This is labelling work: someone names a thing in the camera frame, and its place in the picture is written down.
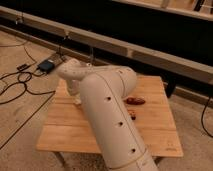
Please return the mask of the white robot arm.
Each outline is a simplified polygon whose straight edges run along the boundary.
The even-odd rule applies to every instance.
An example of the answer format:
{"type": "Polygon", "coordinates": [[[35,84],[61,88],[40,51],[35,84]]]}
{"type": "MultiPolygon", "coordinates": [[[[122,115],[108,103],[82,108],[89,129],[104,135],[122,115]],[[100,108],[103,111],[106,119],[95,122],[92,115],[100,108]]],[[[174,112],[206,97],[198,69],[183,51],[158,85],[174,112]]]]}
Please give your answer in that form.
{"type": "Polygon", "coordinates": [[[57,72],[70,94],[73,82],[79,82],[82,108],[108,171],[158,171],[123,102],[135,89],[134,70],[117,65],[82,66],[71,59],[57,72]]]}

